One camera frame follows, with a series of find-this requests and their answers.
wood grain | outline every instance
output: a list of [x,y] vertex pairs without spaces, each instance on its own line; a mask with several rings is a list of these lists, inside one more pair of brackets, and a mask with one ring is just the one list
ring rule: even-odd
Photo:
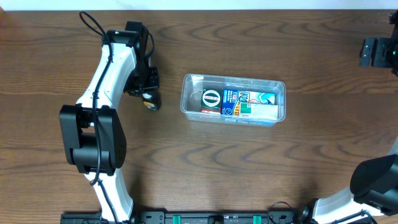
[[[361,68],[365,37],[388,37],[389,11],[101,11],[104,29],[142,21],[155,38],[162,108],[123,95],[124,178],[136,203],[167,210],[300,207],[349,185],[398,133],[398,78]],[[6,12],[0,20],[0,223],[58,223],[97,211],[67,164],[58,113],[84,92],[100,39],[77,12]],[[273,128],[188,121],[187,73],[281,80],[287,117]],[[380,223],[398,218],[382,217]]]

white backdrop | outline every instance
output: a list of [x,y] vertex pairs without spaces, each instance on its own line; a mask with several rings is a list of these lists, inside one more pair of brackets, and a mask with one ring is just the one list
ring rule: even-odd
[[398,9],[398,0],[0,0],[12,10]]

clear plastic container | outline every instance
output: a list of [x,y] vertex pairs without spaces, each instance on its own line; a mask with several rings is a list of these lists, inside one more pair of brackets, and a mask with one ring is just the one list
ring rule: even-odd
[[[203,89],[223,91],[226,88],[275,94],[275,105],[278,105],[277,119],[243,118],[200,112]],[[181,111],[189,120],[194,121],[271,127],[286,117],[285,95],[285,84],[280,81],[188,74],[184,77],[182,85]]]

green tape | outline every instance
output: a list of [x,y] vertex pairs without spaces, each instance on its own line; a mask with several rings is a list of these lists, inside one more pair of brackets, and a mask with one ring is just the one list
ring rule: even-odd
[[253,215],[253,224],[261,224],[261,216]]
[[173,216],[173,224],[181,224],[181,216],[174,215]]

wooden table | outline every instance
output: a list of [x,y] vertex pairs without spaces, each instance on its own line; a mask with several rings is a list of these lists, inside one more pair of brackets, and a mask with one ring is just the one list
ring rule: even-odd
[[[123,95],[123,165],[135,203],[167,210],[294,207],[349,186],[355,167],[398,134],[398,78],[361,68],[365,37],[389,37],[390,11],[97,11],[105,30],[142,21],[155,38],[162,108]],[[59,223],[98,211],[67,163],[58,113],[88,86],[100,38],[77,12],[0,16],[0,223]],[[273,128],[188,121],[188,73],[281,80],[287,117]],[[398,218],[379,218],[396,223]]]

